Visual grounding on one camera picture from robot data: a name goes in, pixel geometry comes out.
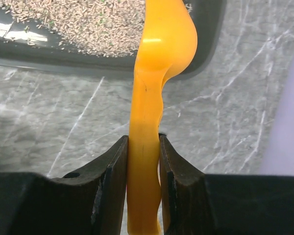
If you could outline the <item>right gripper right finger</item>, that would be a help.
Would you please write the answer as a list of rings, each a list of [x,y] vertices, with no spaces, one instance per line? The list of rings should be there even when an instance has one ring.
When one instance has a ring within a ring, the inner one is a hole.
[[[160,139],[167,235],[294,235],[294,176],[205,174]]]

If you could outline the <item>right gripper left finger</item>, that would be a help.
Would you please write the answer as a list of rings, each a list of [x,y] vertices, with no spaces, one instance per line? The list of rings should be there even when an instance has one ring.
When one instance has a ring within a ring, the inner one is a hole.
[[[128,137],[62,178],[0,172],[0,235],[118,235]]]

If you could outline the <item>yellow plastic scoop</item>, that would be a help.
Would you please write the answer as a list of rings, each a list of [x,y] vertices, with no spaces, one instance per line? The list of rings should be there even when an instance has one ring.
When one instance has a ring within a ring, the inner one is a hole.
[[[162,90],[191,63],[195,25],[181,0],[146,1],[145,24],[134,66],[127,158],[127,231],[160,233],[158,179]]]

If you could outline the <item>grey litter box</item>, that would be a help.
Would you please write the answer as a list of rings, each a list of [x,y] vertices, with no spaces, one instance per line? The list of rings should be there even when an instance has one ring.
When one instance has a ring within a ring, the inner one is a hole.
[[[197,50],[190,65],[176,80],[192,78],[207,67],[225,14],[224,0],[192,0],[190,3],[193,7],[190,16],[197,30]],[[75,45],[61,46],[61,36],[54,30],[38,29],[38,23],[36,20],[17,23],[0,7],[0,66],[112,79],[133,76],[135,56],[112,58],[78,53]]]

